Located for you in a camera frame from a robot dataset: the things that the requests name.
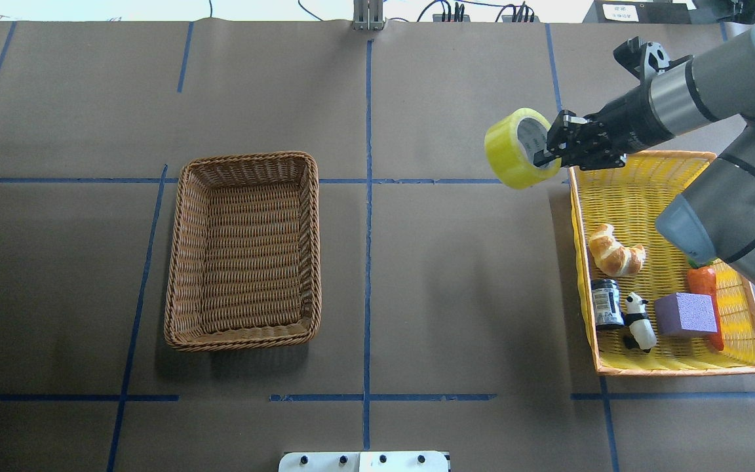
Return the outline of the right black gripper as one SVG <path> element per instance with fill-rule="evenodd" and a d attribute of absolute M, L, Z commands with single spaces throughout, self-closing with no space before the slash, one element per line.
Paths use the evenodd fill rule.
<path fill-rule="evenodd" d="M 644 88 L 630 90 L 600 111 L 578 120 L 572 111 L 559 111 L 547 132 L 547 149 L 534 153 L 539 169 L 560 168 L 568 149 L 569 167 L 581 170 L 615 169 L 626 156 L 673 138 L 656 116 Z"/>

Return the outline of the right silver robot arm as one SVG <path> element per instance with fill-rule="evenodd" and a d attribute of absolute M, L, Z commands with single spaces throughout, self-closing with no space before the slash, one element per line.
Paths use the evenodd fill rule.
<path fill-rule="evenodd" d="M 755 284 L 755 25 L 698 56 L 671 60 L 632 37 L 614 59 L 639 84 L 600 111 L 562 110 L 531 169 L 558 161 L 582 170 L 623 167 L 632 155 L 732 116 L 743 131 L 674 198 L 656 230 L 698 264 L 720 259 Z"/>

